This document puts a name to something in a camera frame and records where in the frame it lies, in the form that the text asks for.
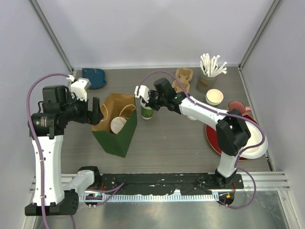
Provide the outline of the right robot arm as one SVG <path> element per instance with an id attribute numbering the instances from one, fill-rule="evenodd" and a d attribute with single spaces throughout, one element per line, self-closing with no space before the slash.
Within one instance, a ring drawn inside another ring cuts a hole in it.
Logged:
<path id="1" fill-rule="evenodd" d="M 198 120 L 216 131 L 221 159 L 215 170 L 214 182 L 220 188 L 231 185 L 236 174 L 236 162 L 241 150 L 251 137 L 250 131 L 238 111 L 226 112 L 196 101 L 185 92 L 177 93 L 166 78 L 154 82 L 155 89 L 145 85 L 135 88 L 135 98 L 145 106 L 159 111 L 166 107 L 169 111 Z"/>

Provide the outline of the white cup lid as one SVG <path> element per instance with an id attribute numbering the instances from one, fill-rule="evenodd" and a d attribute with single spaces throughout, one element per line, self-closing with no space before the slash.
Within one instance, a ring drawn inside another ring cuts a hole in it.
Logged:
<path id="1" fill-rule="evenodd" d="M 141 107 L 143 107 L 143 108 L 145 108 L 145 107 L 146 107 L 146 103 L 145 103 L 145 101 L 141 100 L 141 101 L 140 101 L 140 104 L 141 104 Z"/>
<path id="2" fill-rule="evenodd" d="M 117 135 L 125 126 L 127 120 L 123 117 L 115 117 L 112 119 L 111 123 L 110 123 L 110 129 L 111 131 Z"/>

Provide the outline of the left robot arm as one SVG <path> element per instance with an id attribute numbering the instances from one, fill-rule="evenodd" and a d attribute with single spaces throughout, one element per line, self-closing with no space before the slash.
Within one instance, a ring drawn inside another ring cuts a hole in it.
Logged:
<path id="1" fill-rule="evenodd" d="M 26 216 L 74 215 L 79 196 L 87 188 L 97 190 L 102 178 L 97 166 L 84 166 L 67 185 L 61 182 L 61 147 L 68 122 L 97 124 L 103 114 L 94 97 L 88 109 L 87 87 L 47 86 L 42 90 L 39 110 L 31 114 L 30 131 L 35 152 L 36 190 L 33 202 L 25 207 Z"/>

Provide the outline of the green paper bag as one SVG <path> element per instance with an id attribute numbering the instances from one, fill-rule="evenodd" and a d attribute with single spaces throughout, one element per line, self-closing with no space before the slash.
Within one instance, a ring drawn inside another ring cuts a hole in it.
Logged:
<path id="1" fill-rule="evenodd" d="M 133 94 L 110 93 L 100 105 L 104 118 L 91 127 L 93 136 L 108 154 L 126 157 L 133 134 L 137 127 L 137 113 Z M 123 129 L 115 135 L 110 123 L 115 117 L 127 120 Z"/>

